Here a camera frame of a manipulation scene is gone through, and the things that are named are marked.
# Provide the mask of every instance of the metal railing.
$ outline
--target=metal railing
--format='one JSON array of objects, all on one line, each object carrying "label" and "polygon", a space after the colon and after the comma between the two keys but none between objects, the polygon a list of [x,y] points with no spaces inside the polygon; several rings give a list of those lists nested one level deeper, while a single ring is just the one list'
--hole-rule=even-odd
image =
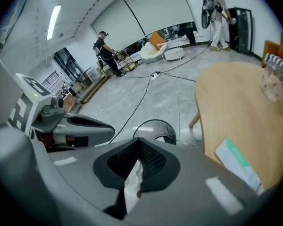
[{"label": "metal railing", "polygon": [[55,71],[42,82],[42,86],[48,88],[51,84],[57,81],[58,78],[59,75],[57,74],[57,71]]}]

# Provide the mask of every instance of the man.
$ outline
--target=man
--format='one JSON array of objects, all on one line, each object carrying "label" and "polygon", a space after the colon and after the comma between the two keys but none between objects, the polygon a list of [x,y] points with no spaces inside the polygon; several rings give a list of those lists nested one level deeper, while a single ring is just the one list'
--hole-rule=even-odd
[{"label": "man", "polygon": [[96,41],[96,46],[100,50],[100,56],[103,61],[105,61],[109,67],[111,68],[112,72],[117,76],[121,77],[125,75],[126,73],[122,73],[118,68],[115,60],[113,59],[113,54],[116,54],[117,52],[111,48],[109,48],[105,42],[104,39],[106,37],[106,33],[104,31],[101,31],[99,33],[98,40]]},{"label": "man", "polygon": [[[230,12],[227,10],[225,0],[214,0],[214,11],[212,12],[211,22],[213,24],[215,33],[211,44],[211,51],[220,51],[221,49],[217,46],[218,42],[222,45],[222,50],[230,50],[228,44],[225,42],[222,34],[222,17],[224,17],[230,24],[233,23]],[[225,11],[228,19],[222,14],[222,10]]]}]

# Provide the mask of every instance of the black pants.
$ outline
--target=black pants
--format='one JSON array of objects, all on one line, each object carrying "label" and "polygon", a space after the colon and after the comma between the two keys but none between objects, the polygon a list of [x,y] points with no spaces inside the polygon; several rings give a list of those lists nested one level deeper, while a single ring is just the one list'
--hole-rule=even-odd
[{"label": "black pants", "polygon": [[121,76],[122,72],[117,68],[117,64],[115,62],[115,60],[113,58],[110,58],[108,60],[104,59],[102,57],[102,59],[109,65],[109,67],[111,68],[112,72],[114,74],[116,74],[116,76]]}]

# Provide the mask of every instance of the table leg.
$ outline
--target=table leg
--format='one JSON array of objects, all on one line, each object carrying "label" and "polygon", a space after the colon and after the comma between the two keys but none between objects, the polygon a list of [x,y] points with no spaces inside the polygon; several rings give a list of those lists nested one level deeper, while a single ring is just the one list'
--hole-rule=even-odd
[{"label": "table leg", "polygon": [[196,122],[199,121],[199,119],[200,119],[199,112],[197,112],[193,120],[190,122],[189,127],[192,128],[196,124]]}]

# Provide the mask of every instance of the orange chair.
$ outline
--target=orange chair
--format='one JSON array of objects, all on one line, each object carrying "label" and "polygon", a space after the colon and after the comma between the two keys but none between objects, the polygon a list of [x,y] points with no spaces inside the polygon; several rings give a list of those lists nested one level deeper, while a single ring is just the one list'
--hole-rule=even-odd
[{"label": "orange chair", "polygon": [[265,45],[264,45],[264,51],[263,51],[263,56],[262,56],[262,67],[265,68],[266,65],[264,63],[265,55],[267,53],[277,55],[281,59],[283,59],[283,33],[281,34],[281,43],[276,44],[272,41],[266,40]]}]

